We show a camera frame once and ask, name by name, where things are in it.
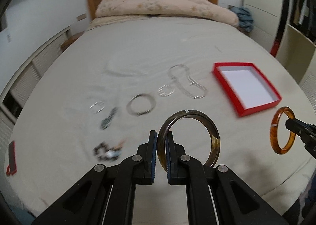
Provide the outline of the hanging dark clothes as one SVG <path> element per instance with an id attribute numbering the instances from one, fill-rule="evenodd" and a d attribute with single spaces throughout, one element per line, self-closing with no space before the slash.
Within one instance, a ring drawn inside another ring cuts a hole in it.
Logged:
<path id="1" fill-rule="evenodd" d="M 315 4 L 311 0 L 293 0 L 290 24 L 315 43 Z"/>

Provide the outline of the silver wristwatch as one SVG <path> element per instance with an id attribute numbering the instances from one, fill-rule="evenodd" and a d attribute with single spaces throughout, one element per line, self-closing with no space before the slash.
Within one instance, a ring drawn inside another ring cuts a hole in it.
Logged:
<path id="1" fill-rule="evenodd" d="M 106 128 L 108 128 L 114 118 L 114 116 L 116 115 L 118 111 L 118 107 L 114 107 L 110 113 L 109 116 L 107 116 L 107 118 L 104 118 L 100 124 L 100 129 L 101 130 L 105 130 Z"/>

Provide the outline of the twisted silver bangle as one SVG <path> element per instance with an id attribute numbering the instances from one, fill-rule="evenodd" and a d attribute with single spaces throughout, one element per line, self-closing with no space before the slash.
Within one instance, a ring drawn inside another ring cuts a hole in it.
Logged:
<path id="1" fill-rule="evenodd" d="M 172 85 L 164 85 L 157 90 L 157 94 L 160 97 L 168 97 L 175 92 L 175 89 Z"/>

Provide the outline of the pink floral duvet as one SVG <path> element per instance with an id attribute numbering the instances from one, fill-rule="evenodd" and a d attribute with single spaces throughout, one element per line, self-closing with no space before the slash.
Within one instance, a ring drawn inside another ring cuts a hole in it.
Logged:
<path id="1" fill-rule="evenodd" d="M 95 15 L 183 15 L 239 26 L 238 16 L 234 12 L 207 0 L 102 0 Z"/>

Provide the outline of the amber orange bangle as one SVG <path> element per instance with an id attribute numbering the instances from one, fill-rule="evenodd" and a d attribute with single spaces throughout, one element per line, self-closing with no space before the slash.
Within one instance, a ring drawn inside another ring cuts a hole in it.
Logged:
<path id="1" fill-rule="evenodd" d="M 293 146 L 295 141 L 296 134 L 294 132 L 290 132 L 288 141 L 284 147 L 280 147 L 277 137 L 278 132 L 278 124 L 280 122 L 280 118 L 282 114 L 286 114 L 288 119 L 295 119 L 295 114 L 293 110 L 287 106 L 279 108 L 273 116 L 270 126 L 270 143 L 273 151 L 276 154 L 286 154 Z"/>

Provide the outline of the blue crumpled cloth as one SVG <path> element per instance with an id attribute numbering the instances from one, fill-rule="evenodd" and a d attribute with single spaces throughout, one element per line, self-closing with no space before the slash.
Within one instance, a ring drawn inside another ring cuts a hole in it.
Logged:
<path id="1" fill-rule="evenodd" d="M 250 10 L 246 7 L 232 7 L 230 10 L 234 12 L 239 19 L 238 27 L 245 32 L 252 32 L 254 20 Z"/>

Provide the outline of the red phone case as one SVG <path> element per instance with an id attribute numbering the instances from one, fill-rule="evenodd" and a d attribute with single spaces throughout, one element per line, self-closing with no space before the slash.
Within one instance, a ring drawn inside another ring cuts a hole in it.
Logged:
<path id="1" fill-rule="evenodd" d="M 8 160 L 9 160 L 9 164 L 7 166 L 6 175 L 11 176 L 17 172 L 16 155 L 15 155 L 15 141 L 12 141 L 8 145 Z"/>

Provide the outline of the small silver hoop earrings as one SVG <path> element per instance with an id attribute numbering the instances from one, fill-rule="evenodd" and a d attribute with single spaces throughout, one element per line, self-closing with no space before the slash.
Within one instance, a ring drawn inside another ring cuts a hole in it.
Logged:
<path id="1" fill-rule="evenodd" d="M 92 114 L 98 114 L 104 109 L 104 102 L 103 101 L 95 102 L 94 104 L 90 106 L 89 109 L 92 112 Z"/>

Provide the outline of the wooden nightstand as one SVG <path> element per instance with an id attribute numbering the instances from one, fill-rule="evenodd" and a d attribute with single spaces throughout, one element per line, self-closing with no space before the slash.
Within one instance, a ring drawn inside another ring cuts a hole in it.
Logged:
<path id="1" fill-rule="evenodd" d="M 64 52 L 70 45 L 72 45 L 79 37 L 81 37 L 84 34 L 84 32 L 77 33 L 73 36 L 71 36 L 69 39 L 67 39 L 64 43 L 60 45 L 61 51 Z"/>

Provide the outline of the dark brown bangle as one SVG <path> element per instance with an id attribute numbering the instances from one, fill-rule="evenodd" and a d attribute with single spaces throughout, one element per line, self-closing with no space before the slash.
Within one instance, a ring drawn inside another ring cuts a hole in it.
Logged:
<path id="1" fill-rule="evenodd" d="M 166 137 L 171 132 L 172 126 L 179 120 L 190 119 L 201 123 L 205 128 L 202 133 L 197 133 L 194 136 L 194 131 L 191 129 L 185 129 L 183 132 L 178 132 L 178 136 L 181 137 L 180 142 L 190 150 L 197 151 L 202 147 L 206 147 L 208 157 L 205 165 L 213 167 L 220 155 L 220 135 L 215 123 L 206 114 L 197 110 L 181 110 L 171 115 L 162 125 L 158 137 L 157 137 L 157 155 L 159 162 L 164 170 L 167 170 L 166 160 Z M 202 142 L 203 132 L 208 133 L 209 143 Z"/>

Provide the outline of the red jewelry box tray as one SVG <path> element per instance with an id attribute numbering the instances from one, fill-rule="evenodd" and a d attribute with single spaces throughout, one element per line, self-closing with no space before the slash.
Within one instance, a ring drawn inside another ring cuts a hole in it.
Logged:
<path id="1" fill-rule="evenodd" d="M 217 62 L 212 73 L 239 117 L 275 107 L 281 95 L 267 77 L 247 62 Z"/>

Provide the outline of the white bed sheet mattress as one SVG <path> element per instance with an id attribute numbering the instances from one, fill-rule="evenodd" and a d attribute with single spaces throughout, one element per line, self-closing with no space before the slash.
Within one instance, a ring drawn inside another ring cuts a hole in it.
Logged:
<path id="1" fill-rule="evenodd" d="M 287 70 L 265 49 L 232 26 L 193 18 L 162 17 L 101 26 L 84 33 L 49 67 L 26 101 L 11 135 L 17 173 L 8 181 L 35 216 L 89 171 L 101 142 L 123 144 L 121 158 L 134 154 L 180 110 L 199 110 L 218 128 L 219 164 L 230 167 L 280 214 L 307 186 L 315 160 L 301 141 L 282 156 L 274 153 L 269 128 L 275 109 L 237 117 L 212 74 L 216 62 L 254 63 L 299 119 L 315 112 Z M 157 90 L 175 92 L 160 97 Z M 127 103 L 150 94 L 155 109 L 132 116 Z M 103 101 L 92 114 L 90 106 Z M 110 126 L 104 118 L 118 107 Z"/>

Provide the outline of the white low cabinet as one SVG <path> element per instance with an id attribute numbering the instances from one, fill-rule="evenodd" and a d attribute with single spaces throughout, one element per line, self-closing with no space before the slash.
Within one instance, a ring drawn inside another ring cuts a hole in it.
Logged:
<path id="1" fill-rule="evenodd" d="M 18 116 L 5 105 L 6 99 L 13 100 L 17 109 L 23 109 L 35 86 L 48 68 L 62 54 L 61 45 L 72 36 L 70 26 L 64 28 L 36 49 L 18 68 L 1 92 L 1 113 L 15 124 Z"/>

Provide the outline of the white wardrobe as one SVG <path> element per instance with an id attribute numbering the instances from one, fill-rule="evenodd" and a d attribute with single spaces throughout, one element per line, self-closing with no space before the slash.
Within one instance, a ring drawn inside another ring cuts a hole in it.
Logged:
<path id="1" fill-rule="evenodd" d="M 293 0 L 243 0 L 254 19 L 250 37 L 301 86 L 315 84 L 315 43 L 290 24 Z"/>

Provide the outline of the thin silver bangle with clasp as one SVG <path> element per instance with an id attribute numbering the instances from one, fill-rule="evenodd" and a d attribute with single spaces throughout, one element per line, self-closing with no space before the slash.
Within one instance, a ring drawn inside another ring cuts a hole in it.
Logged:
<path id="1" fill-rule="evenodd" d="M 126 110 L 132 116 L 143 116 L 151 113 L 156 107 L 156 100 L 150 94 L 138 94 L 127 103 Z"/>

